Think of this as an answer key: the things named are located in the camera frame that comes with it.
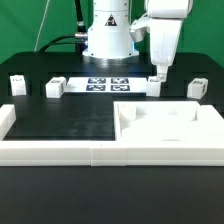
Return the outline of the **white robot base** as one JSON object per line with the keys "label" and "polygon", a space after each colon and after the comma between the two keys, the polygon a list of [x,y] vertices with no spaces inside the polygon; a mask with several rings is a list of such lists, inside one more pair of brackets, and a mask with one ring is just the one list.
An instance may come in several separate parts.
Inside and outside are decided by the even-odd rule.
{"label": "white robot base", "polygon": [[139,56],[129,32],[129,4],[130,0],[93,0],[93,23],[82,53],[86,62],[124,64]]}

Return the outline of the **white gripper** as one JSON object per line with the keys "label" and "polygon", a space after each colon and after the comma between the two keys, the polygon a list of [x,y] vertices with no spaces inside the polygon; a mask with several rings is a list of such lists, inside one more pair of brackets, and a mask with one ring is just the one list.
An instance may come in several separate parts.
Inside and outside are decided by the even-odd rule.
{"label": "white gripper", "polygon": [[152,64],[157,66],[160,82],[167,80],[167,66],[173,64],[182,23],[182,19],[150,20],[150,56]]}

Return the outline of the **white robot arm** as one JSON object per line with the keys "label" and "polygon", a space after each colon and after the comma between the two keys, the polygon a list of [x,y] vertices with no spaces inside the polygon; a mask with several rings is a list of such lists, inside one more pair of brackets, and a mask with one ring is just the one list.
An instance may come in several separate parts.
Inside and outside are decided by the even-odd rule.
{"label": "white robot arm", "polygon": [[150,58],[160,82],[167,79],[173,64],[184,20],[192,10],[194,0],[145,0],[146,13],[130,27],[134,42],[150,34]]}

